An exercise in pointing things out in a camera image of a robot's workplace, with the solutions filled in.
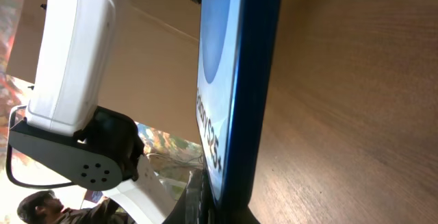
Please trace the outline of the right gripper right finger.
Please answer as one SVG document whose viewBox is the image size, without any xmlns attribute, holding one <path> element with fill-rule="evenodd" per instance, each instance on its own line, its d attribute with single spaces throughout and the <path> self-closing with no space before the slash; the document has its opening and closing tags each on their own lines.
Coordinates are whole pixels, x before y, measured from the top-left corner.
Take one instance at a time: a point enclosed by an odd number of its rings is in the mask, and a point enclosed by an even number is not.
<svg viewBox="0 0 438 224">
<path fill-rule="evenodd" d="M 219 224 L 260 224 L 249 207 L 227 210 L 218 215 Z"/>
</svg>

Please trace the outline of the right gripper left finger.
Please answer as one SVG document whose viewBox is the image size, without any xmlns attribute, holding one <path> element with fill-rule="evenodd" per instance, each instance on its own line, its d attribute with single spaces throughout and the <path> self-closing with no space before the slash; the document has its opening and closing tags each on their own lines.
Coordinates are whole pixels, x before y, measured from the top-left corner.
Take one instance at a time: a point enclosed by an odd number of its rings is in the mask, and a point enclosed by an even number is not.
<svg viewBox="0 0 438 224">
<path fill-rule="evenodd" d="M 193 170 L 190 172 L 188 184 L 163 224 L 208 224 L 211 205 L 207 171 Z"/>
</svg>

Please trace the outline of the blue Galaxy smartphone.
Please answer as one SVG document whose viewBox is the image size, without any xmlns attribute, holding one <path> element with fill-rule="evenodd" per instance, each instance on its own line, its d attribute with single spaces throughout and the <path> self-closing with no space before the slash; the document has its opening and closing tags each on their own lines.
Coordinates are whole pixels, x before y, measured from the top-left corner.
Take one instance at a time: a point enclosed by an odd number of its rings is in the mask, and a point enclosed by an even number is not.
<svg viewBox="0 0 438 224">
<path fill-rule="evenodd" d="M 212 199 L 244 209 L 253 189 L 281 0 L 202 0 L 196 121 Z"/>
</svg>

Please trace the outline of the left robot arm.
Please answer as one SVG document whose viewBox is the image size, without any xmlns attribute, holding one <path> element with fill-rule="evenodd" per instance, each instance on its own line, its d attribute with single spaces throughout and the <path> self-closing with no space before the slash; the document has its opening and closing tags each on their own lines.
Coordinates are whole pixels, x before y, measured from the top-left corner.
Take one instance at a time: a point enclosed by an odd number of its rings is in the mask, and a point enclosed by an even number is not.
<svg viewBox="0 0 438 224">
<path fill-rule="evenodd" d="M 175 201 L 144 154 L 136 123 L 98 105 L 128 0 L 47 0 L 36 80 L 8 150 L 100 191 L 137 223 L 166 223 Z"/>
</svg>

